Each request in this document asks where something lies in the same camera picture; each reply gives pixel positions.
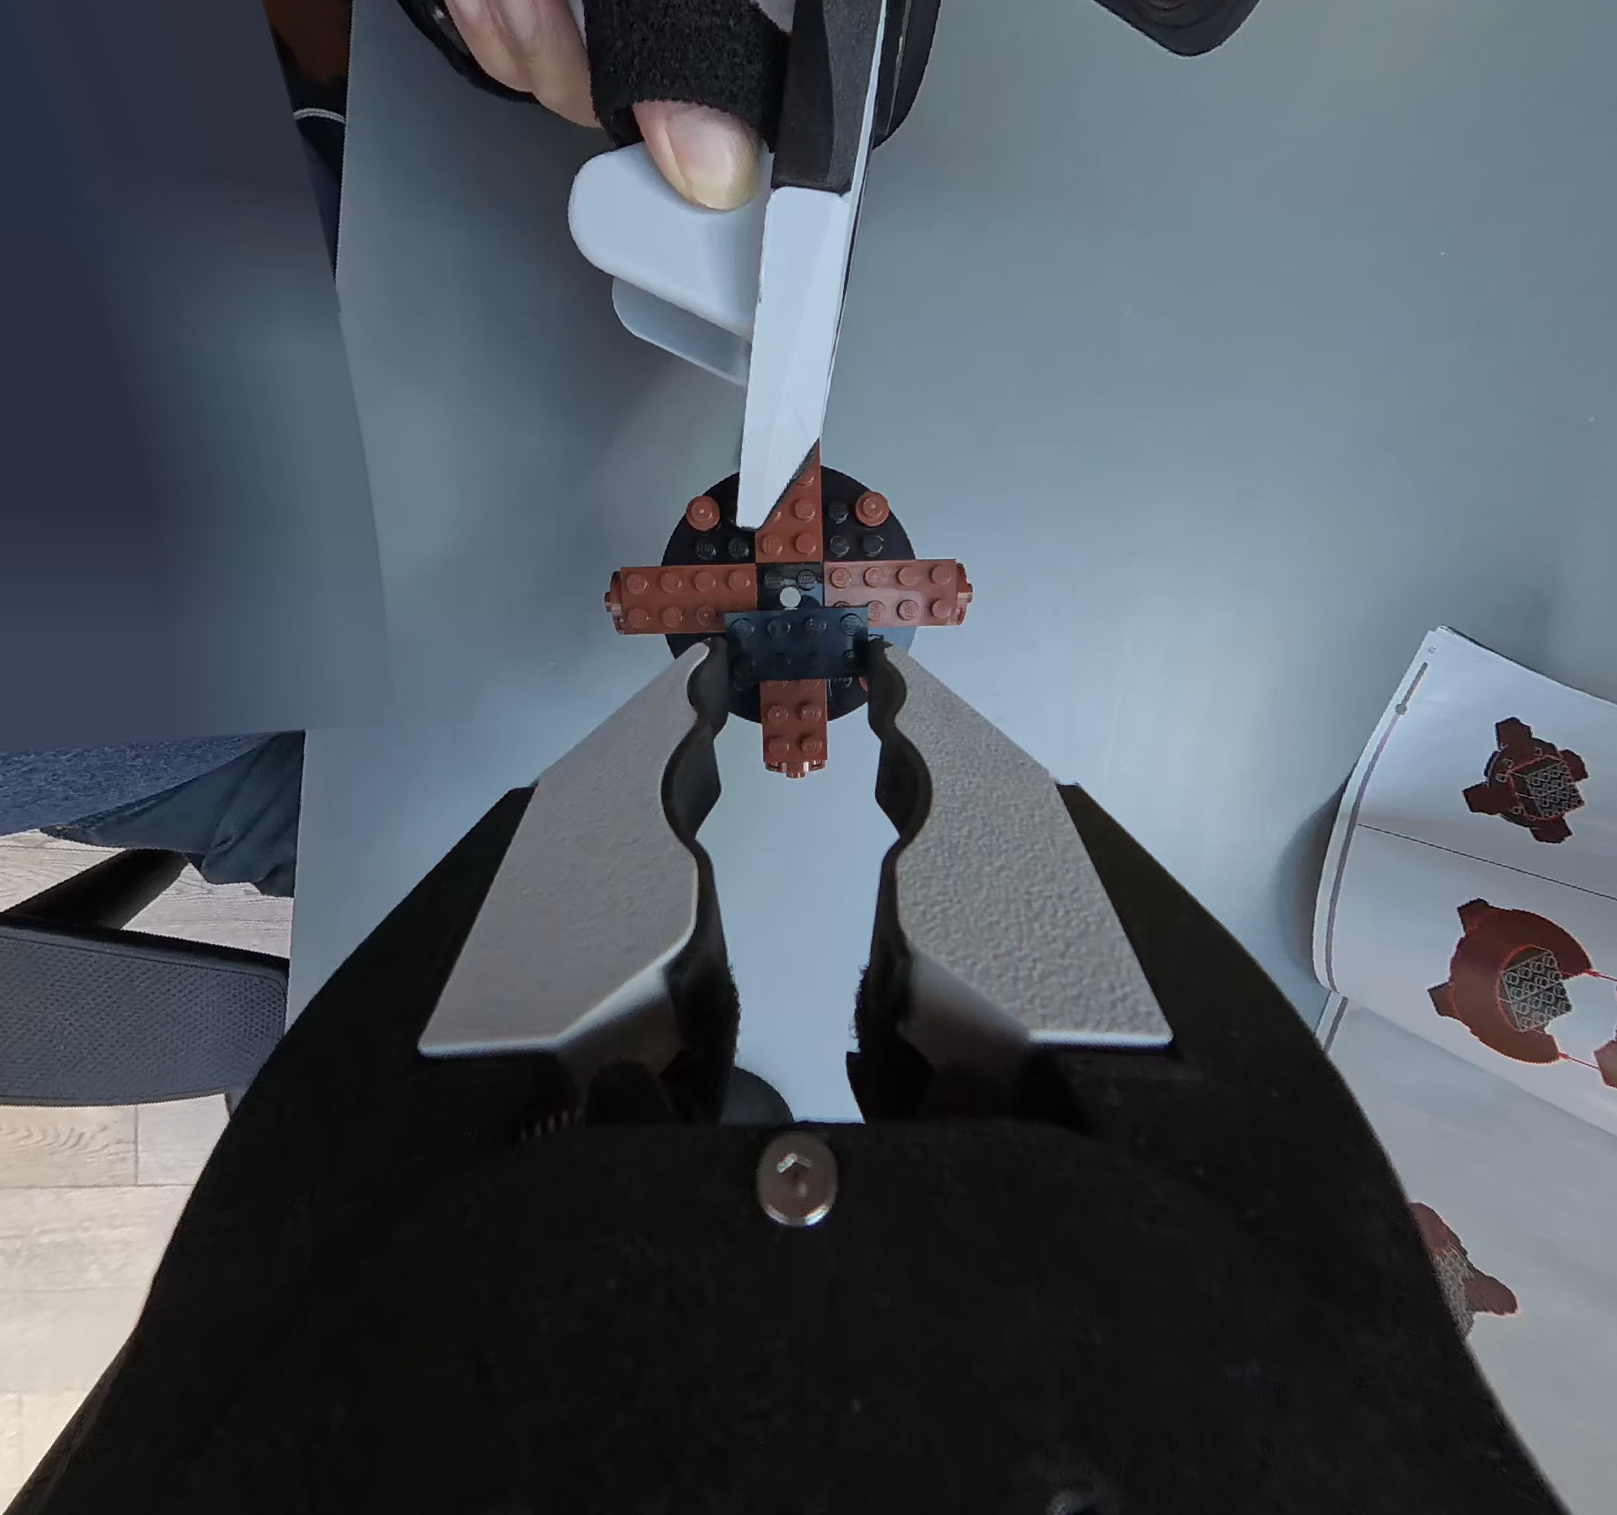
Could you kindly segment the brick instruction booklet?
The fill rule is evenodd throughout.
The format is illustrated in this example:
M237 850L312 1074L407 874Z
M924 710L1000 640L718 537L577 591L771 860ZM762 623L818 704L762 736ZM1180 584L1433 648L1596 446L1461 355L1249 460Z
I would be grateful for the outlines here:
M1615 1498L1613 705L1429 633L1348 779L1320 1040L1572 1512Z

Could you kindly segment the grey desk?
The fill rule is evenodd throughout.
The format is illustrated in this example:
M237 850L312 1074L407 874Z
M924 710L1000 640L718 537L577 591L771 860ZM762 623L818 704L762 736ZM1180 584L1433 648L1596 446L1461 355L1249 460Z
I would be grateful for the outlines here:
M292 1007L656 675L602 591L740 421L575 253L590 140L353 10L392 697L307 737ZM919 660L1316 1013L1330 811L1424 633L1613 699L1613 0L1261 0L1197 61L1084 0L942 0L821 453L968 569Z

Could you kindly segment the black round cushion pad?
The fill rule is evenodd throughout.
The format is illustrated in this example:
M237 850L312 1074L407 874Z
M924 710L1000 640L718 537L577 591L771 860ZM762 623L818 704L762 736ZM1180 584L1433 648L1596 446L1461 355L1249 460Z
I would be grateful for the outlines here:
M286 1024L284 958L127 923L184 859L126 850L1 916L1 1101L237 1098Z

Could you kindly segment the person's blue trousers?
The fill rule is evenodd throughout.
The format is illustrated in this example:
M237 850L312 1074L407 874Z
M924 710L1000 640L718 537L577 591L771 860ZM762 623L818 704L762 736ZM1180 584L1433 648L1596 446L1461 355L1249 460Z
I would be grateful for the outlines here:
M301 732L9 752L1 833L156 848L213 884L294 894Z

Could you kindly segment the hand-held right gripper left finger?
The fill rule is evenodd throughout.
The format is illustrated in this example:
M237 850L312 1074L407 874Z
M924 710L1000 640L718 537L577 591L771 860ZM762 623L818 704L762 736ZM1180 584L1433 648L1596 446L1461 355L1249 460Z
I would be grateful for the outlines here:
M579 1096L633 1062L718 1116L735 988L697 832L727 687L723 643L693 645L535 779L420 1054L545 1052Z

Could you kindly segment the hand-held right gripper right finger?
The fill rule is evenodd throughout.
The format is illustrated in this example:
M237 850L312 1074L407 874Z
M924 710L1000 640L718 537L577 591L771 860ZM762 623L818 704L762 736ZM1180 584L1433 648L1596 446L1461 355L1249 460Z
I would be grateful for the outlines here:
M848 1081L865 1119L1008 1103L1040 1052L1172 1032L1050 774L910 655L873 641L882 859Z

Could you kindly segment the brown and black brick assembly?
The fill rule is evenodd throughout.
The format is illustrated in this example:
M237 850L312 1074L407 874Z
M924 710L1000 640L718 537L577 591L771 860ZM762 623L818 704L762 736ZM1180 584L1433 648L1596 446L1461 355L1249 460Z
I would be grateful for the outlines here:
M801 778L828 756L828 724L867 702L868 643L951 628L973 596L951 557L919 557L885 498L811 449L757 529L739 525L737 475L688 502L659 564L616 571L617 633L673 655L718 636L729 710L755 722L767 771Z

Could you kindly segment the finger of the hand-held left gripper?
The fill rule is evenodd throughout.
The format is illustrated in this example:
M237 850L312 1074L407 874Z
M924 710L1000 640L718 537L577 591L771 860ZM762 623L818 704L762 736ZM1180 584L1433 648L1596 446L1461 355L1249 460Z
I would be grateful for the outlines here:
M757 529L819 441L858 194L777 189L764 212L737 471Z

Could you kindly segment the person's left hand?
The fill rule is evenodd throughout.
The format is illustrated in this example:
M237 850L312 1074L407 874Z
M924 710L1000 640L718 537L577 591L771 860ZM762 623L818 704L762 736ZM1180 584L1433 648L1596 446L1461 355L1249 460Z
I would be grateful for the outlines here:
M577 125L595 120L587 52L567 0L442 3L489 77ZM644 150L681 199L713 210L752 199L759 141L742 121L685 103L644 103L633 115Z

